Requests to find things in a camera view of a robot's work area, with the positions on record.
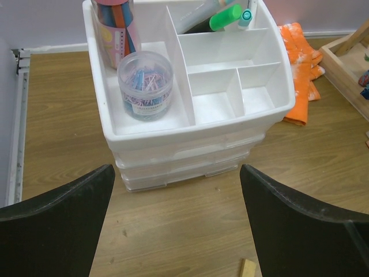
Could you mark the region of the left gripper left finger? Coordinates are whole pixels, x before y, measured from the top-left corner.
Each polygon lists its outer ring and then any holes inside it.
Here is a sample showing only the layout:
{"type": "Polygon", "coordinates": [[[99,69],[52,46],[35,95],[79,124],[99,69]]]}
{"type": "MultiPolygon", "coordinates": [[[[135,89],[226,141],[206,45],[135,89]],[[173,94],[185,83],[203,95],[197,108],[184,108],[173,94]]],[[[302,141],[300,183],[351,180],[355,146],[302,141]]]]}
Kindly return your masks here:
{"type": "Polygon", "coordinates": [[[114,181],[105,164],[1,208],[1,276],[89,276],[114,181]]]}

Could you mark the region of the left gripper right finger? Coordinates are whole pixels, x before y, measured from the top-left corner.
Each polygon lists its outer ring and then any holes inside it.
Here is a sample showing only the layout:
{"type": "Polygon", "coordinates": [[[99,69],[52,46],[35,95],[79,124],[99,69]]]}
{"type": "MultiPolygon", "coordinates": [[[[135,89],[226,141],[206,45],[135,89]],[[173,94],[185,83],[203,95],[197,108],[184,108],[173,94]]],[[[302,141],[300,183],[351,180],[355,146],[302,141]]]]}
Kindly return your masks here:
{"type": "Polygon", "coordinates": [[[328,204],[249,164],[240,181],[263,276],[368,276],[368,215],[328,204]]]}

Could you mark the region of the tan eraser block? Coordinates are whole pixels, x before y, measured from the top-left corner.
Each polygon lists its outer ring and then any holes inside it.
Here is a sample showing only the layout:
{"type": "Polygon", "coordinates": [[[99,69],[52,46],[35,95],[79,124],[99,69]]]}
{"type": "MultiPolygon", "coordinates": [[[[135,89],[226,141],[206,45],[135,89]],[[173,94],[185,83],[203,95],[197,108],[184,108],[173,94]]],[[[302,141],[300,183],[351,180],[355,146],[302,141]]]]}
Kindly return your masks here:
{"type": "Polygon", "coordinates": [[[256,267],[255,262],[243,259],[239,277],[255,277],[256,267]]]}

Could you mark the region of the clear paperclip jar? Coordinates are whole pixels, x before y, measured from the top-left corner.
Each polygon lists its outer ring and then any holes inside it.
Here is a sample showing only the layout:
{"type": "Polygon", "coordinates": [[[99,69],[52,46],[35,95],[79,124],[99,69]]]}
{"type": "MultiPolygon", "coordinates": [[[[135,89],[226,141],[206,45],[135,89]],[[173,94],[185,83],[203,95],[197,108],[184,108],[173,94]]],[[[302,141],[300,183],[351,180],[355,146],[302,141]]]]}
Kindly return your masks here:
{"type": "Polygon", "coordinates": [[[169,60],[153,51],[124,57],[117,68],[125,112],[140,121],[155,121],[169,109],[174,71],[169,60]]]}

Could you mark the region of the pink cap pen tube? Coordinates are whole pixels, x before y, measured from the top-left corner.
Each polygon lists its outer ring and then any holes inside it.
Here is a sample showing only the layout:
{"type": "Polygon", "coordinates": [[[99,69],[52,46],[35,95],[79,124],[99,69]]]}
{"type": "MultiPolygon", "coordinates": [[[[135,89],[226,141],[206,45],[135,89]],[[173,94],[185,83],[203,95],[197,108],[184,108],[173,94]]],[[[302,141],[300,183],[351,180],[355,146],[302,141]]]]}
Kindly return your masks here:
{"type": "Polygon", "coordinates": [[[134,2],[92,1],[99,38],[112,68],[131,53],[141,50],[138,28],[134,21],[134,2]]]}

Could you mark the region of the green black highlighter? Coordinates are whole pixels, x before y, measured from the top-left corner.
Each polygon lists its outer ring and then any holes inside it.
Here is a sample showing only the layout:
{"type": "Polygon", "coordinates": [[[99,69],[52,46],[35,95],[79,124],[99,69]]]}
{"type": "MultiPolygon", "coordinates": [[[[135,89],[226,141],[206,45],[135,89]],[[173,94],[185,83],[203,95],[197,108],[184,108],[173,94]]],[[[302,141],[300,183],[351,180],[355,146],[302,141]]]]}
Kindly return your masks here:
{"type": "Polygon", "coordinates": [[[242,13],[242,6],[240,4],[235,4],[230,8],[225,9],[222,12],[217,13],[203,22],[193,26],[184,34],[216,32],[227,25],[234,23],[235,21],[238,21],[242,13]]]}

